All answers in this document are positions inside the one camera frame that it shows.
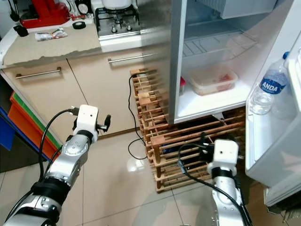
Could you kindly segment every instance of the refrigerator shelf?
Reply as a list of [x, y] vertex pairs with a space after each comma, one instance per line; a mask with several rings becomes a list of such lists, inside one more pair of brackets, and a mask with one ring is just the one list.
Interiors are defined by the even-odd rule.
[[184, 94], [178, 99], [175, 123], [186, 121], [187, 118], [196, 119], [208, 115], [211, 109], [215, 112], [241, 107], [251, 90], [245, 77], [239, 77], [232, 89], [212, 93], [204, 96], [196, 94], [192, 86], [185, 85]]
[[185, 40], [183, 57], [229, 50], [233, 56], [232, 58], [235, 58], [255, 44], [257, 44], [257, 41], [243, 31], [231, 31], [209, 37]]

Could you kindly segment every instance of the wooden rack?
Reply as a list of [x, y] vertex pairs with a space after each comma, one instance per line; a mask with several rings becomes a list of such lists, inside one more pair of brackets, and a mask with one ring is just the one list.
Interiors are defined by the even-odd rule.
[[[135, 90], [140, 130], [146, 144], [146, 154], [153, 167], [157, 192], [170, 190], [194, 183], [182, 174], [177, 165], [178, 148], [183, 144], [198, 142], [205, 132], [206, 141], [213, 143], [217, 138], [235, 139], [240, 146], [240, 155], [245, 147], [245, 108], [223, 112], [224, 121], [206, 116], [194, 121], [169, 125], [164, 109], [159, 105], [163, 98], [158, 95], [158, 74], [155, 70], [131, 71]], [[188, 172], [202, 180], [210, 179], [207, 162], [199, 158], [198, 148], [185, 148], [181, 160]]]

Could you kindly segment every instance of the electrical tape roll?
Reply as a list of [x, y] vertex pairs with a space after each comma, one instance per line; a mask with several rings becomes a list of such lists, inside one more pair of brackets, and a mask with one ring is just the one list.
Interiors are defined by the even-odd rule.
[[73, 26], [74, 29], [77, 29], [77, 30], [78, 29], [83, 29], [83, 28], [86, 27], [86, 23], [83, 22], [83, 21], [75, 22], [75, 23], [72, 24], [72, 26]]

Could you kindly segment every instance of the plastic food container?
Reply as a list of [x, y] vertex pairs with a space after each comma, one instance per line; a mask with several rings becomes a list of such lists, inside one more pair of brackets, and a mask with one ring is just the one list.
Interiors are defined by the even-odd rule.
[[238, 76], [226, 66], [216, 65], [190, 72], [190, 83], [199, 95], [207, 95], [235, 86]]

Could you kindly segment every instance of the pot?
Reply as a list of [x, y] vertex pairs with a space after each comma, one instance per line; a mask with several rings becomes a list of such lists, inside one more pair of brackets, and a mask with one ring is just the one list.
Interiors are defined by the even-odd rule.
[[123, 9], [132, 4], [132, 0], [103, 0], [103, 6], [107, 9]]

